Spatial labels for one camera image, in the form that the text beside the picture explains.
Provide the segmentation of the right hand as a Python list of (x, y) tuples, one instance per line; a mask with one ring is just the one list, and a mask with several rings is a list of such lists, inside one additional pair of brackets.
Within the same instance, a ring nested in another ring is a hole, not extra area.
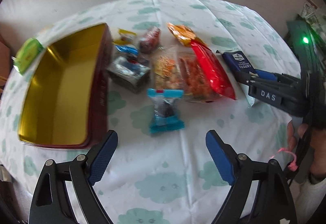
[[(287, 145), (290, 151), (297, 145), (297, 140), (294, 137), (293, 122), (287, 124)], [(310, 173), (317, 180), (325, 179), (325, 129), (313, 129), (310, 146), (314, 149), (313, 161), (310, 166)]]

